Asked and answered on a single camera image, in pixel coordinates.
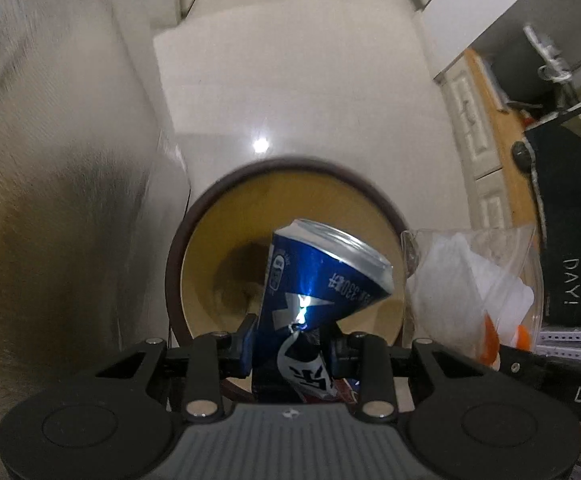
cabinet door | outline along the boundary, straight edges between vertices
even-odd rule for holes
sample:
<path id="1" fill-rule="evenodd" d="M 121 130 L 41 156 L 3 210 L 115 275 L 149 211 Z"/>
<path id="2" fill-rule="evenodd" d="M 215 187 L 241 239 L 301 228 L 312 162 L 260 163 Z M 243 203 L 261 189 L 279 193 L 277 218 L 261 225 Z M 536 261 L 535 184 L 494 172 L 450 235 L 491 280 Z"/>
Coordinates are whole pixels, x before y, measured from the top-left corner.
<path id="1" fill-rule="evenodd" d="M 447 70 L 445 81 L 460 153 L 468 157 L 464 164 L 475 179 L 498 170 L 502 165 L 493 130 L 464 57 Z"/>
<path id="2" fill-rule="evenodd" d="M 506 181 L 502 170 L 495 171 L 475 181 L 477 201 L 475 217 L 479 218 L 478 228 L 511 227 L 513 218 L 506 192 Z"/>

blue aluminum can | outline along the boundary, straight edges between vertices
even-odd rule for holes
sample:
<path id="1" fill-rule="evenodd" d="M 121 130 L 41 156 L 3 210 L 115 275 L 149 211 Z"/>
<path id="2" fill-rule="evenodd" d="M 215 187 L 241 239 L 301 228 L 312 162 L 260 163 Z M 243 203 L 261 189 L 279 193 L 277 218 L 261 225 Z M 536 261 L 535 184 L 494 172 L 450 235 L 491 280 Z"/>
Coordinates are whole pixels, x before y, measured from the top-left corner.
<path id="1" fill-rule="evenodd" d="M 254 366 L 296 330 L 330 324 L 388 297 L 393 269 L 382 254 L 331 226 L 299 219 L 274 232 Z"/>

white tile floor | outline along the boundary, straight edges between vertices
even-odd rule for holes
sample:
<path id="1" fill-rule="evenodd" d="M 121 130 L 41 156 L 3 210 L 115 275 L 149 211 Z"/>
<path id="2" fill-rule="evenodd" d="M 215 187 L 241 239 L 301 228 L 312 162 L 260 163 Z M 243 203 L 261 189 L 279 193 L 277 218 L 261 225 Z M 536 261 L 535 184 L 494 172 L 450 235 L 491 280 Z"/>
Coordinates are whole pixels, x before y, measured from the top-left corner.
<path id="1" fill-rule="evenodd" d="M 199 196 L 266 156 L 317 155 L 364 174 L 411 227 L 469 227 L 450 119 L 409 0 L 197 0 L 155 38 Z"/>

